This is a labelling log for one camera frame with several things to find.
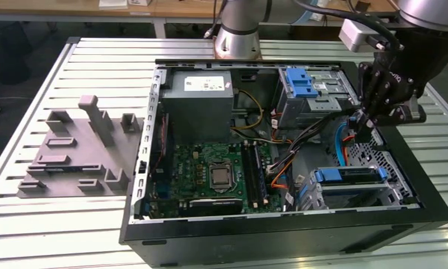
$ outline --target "white connector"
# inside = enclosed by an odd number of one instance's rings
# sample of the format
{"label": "white connector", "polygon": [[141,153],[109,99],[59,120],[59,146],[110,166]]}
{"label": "white connector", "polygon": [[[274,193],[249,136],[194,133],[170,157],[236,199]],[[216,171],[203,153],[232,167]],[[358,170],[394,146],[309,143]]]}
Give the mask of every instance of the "white connector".
{"label": "white connector", "polygon": [[205,32],[205,34],[203,34],[203,38],[209,38],[209,36],[212,35],[212,32],[213,32],[213,28],[210,28],[206,32]]}

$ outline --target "gray power supply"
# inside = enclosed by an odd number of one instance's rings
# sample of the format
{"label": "gray power supply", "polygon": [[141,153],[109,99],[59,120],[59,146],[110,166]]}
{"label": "gray power supply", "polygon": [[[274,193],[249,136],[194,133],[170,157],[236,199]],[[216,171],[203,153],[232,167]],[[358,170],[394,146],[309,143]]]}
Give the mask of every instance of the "gray power supply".
{"label": "gray power supply", "polygon": [[232,101],[230,72],[175,72],[162,94],[175,143],[226,142]]}

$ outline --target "slotted aluminum surface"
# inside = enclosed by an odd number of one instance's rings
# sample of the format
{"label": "slotted aluminum surface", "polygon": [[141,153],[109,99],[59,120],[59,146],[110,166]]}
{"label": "slotted aluminum surface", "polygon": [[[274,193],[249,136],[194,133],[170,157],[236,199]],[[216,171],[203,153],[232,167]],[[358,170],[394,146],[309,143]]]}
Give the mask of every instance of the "slotted aluminum surface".
{"label": "slotted aluminum surface", "polygon": [[[264,59],[368,61],[340,43],[262,41]],[[212,58],[205,40],[81,39],[66,44],[29,111],[0,157],[0,268],[146,268],[118,245],[125,197],[42,198],[14,196],[47,126],[50,109],[77,109],[78,97],[98,96],[109,116],[145,116],[155,58]],[[448,204],[448,109],[430,87],[420,99],[428,121],[398,127],[416,158]],[[254,261],[205,268],[448,268],[448,224],[416,233],[373,253]]]}

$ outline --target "yellow wire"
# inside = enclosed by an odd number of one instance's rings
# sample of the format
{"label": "yellow wire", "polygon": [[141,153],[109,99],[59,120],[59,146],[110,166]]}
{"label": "yellow wire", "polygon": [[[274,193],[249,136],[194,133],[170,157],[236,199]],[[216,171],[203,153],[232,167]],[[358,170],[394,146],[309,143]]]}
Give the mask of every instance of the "yellow wire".
{"label": "yellow wire", "polygon": [[253,96],[246,91],[244,91],[244,90],[238,90],[238,91],[242,92],[252,99],[252,101],[256,103],[256,105],[258,107],[260,116],[258,116],[258,120],[254,124],[246,125],[246,126],[240,126],[240,127],[230,127],[230,129],[233,129],[233,130],[242,130],[242,129],[253,128],[254,126],[260,125],[260,122],[262,121],[262,117],[264,117],[262,107],[260,106],[260,103],[257,102],[257,100],[253,98]]}

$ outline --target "table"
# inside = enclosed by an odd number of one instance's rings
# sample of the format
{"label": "table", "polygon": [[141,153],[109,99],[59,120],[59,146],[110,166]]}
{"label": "table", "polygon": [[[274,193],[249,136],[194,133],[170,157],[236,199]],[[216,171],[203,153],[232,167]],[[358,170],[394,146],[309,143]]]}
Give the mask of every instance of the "table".
{"label": "table", "polygon": [[[340,0],[329,7],[348,10]],[[393,10],[386,0],[372,0],[369,11]],[[98,0],[0,0],[3,21],[149,22],[157,38],[165,38],[166,23],[210,24],[212,15],[213,0],[153,0],[149,6],[129,5],[125,10],[98,10]],[[308,21],[305,25],[321,26],[321,22]],[[328,26],[340,25],[341,20],[329,19]]]}
{"label": "table", "polygon": [[[195,39],[83,38],[65,45],[0,157],[0,268],[145,268],[138,256],[117,243],[123,196],[22,200],[14,195],[17,185],[47,131],[43,120],[50,109],[66,109],[71,117],[85,118],[77,109],[78,98],[95,95],[98,107],[110,117],[122,113],[145,117],[154,59],[210,59],[212,47],[209,40]],[[262,40],[260,47],[264,59],[360,62],[372,58],[336,42]],[[398,130],[448,205],[448,105],[429,85],[418,103],[428,113],[426,122]],[[448,268],[448,224],[372,254],[245,262],[218,268],[250,265],[262,269]]]}

